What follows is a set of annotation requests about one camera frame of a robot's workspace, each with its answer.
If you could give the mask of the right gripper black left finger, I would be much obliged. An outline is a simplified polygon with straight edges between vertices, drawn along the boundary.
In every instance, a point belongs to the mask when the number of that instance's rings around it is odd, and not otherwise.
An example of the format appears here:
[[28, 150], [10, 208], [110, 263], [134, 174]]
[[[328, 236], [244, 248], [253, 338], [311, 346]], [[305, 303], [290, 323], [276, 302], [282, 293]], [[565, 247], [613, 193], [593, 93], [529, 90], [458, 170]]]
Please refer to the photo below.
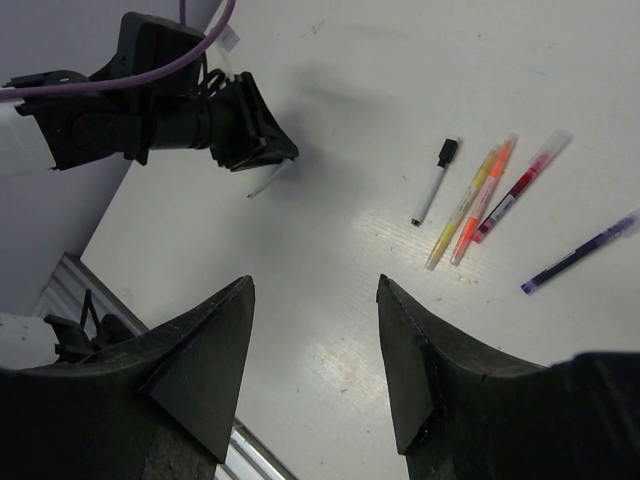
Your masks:
[[69, 364], [1, 373], [5, 479], [211, 479], [225, 461], [255, 285]]

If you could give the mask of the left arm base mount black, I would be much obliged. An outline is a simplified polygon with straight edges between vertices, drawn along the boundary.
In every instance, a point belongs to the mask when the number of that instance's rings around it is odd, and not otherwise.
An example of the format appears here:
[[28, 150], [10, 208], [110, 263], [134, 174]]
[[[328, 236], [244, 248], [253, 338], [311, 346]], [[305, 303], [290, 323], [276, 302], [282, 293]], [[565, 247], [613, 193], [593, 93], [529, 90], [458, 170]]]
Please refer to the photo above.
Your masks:
[[131, 340], [148, 328], [117, 304], [102, 311], [93, 291], [69, 315], [47, 311], [40, 316], [1, 314], [1, 369], [20, 371], [55, 363], [74, 364]]

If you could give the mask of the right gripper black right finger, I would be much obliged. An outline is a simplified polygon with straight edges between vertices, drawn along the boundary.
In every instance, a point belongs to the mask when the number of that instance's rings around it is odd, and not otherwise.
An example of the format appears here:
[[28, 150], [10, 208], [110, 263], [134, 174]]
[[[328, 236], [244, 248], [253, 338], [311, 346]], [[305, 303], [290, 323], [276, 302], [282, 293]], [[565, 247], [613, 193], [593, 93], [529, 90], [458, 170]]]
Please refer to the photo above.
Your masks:
[[388, 277], [376, 294], [396, 448], [413, 479], [635, 479], [639, 357], [543, 367], [442, 320]]

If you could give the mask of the orange pen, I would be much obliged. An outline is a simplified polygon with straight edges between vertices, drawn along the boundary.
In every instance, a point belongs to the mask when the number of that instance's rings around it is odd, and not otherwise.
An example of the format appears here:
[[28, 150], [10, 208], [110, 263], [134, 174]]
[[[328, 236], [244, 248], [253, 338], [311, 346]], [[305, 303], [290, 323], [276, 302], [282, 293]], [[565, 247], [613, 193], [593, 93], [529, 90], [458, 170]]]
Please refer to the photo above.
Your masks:
[[517, 140], [518, 136], [516, 134], [511, 134], [498, 150], [496, 161], [471, 206], [470, 214], [453, 250], [450, 258], [450, 263], [452, 265], [458, 266], [460, 264], [468, 247], [470, 246], [472, 237], [479, 227], [482, 216], [484, 215], [489, 201], [496, 190], [505, 166], [509, 162]]

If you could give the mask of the purple pen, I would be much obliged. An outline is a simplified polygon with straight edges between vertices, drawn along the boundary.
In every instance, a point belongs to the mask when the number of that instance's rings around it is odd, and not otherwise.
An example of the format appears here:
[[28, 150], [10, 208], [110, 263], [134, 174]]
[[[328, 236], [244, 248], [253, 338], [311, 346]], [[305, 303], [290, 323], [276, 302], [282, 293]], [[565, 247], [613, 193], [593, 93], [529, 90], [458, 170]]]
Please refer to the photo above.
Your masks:
[[520, 289], [527, 295], [533, 294], [550, 280], [559, 276], [574, 264], [580, 262], [595, 251], [619, 237], [631, 236], [639, 230], [639, 209], [628, 213], [606, 230], [592, 237], [569, 254], [556, 261], [553, 265], [541, 271], [528, 281], [520, 285]]

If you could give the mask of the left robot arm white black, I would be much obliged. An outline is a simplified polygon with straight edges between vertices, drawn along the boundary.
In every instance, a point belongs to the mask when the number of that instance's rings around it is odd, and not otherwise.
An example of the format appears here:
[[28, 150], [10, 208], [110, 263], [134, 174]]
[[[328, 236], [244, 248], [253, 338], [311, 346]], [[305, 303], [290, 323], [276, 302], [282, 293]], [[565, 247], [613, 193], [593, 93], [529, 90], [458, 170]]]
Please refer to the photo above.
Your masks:
[[[161, 17], [126, 13], [117, 49], [100, 70], [85, 76], [57, 70], [14, 77], [9, 86], [93, 85], [125, 80], [175, 61], [205, 38], [196, 29]], [[146, 164], [152, 150], [208, 150], [232, 172], [278, 165], [299, 155], [265, 104], [253, 76], [211, 69], [204, 54], [149, 83], [101, 92], [38, 95], [14, 108], [18, 125], [2, 133], [20, 147], [29, 122], [32, 146], [47, 146], [53, 170], [68, 170], [121, 154]]]

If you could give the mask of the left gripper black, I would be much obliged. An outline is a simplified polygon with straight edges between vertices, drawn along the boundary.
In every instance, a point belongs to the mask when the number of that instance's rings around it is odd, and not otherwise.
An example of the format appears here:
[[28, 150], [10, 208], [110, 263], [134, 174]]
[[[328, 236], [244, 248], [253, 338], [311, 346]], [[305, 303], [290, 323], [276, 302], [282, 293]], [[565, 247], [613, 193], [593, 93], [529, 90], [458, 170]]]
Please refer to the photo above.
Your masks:
[[[128, 12], [108, 76], [124, 79], [166, 66], [203, 38], [176, 22]], [[152, 150], [207, 149], [231, 171], [296, 160], [299, 148], [270, 112], [253, 75], [227, 78], [216, 69], [198, 84], [199, 57], [158, 80], [105, 92], [114, 106], [99, 116], [107, 146], [141, 164]]]

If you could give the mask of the red pen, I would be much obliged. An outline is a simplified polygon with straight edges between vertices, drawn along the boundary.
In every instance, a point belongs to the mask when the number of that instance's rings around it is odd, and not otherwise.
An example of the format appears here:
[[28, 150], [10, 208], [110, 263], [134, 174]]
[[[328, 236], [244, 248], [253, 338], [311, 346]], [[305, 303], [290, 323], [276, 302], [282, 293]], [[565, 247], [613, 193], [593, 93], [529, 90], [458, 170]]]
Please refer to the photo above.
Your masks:
[[481, 243], [486, 238], [532, 182], [566, 148], [572, 138], [573, 135], [566, 131], [556, 131], [551, 135], [532, 157], [527, 170], [480, 223], [472, 237], [473, 242]]

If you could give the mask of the yellow pen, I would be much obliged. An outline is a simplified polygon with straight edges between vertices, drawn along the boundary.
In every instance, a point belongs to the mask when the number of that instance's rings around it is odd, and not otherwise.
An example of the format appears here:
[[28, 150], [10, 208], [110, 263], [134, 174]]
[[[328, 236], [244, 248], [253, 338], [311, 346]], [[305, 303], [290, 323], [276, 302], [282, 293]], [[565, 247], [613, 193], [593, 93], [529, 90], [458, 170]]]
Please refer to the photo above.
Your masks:
[[462, 196], [459, 204], [454, 210], [453, 214], [449, 218], [447, 224], [445, 225], [443, 231], [441, 232], [438, 240], [436, 241], [428, 260], [425, 264], [425, 267], [429, 271], [433, 271], [442, 256], [446, 252], [455, 232], [457, 231], [460, 223], [463, 218], [467, 214], [469, 208], [471, 207], [476, 195], [480, 191], [480, 188], [485, 182], [485, 179], [490, 173], [491, 168], [493, 167], [495, 161], [498, 158], [499, 151], [501, 149], [500, 145], [495, 145], [492, 150], [488, 153], [483, 163], [475, 173], [471, 183], [465, 190], [465, 193]]

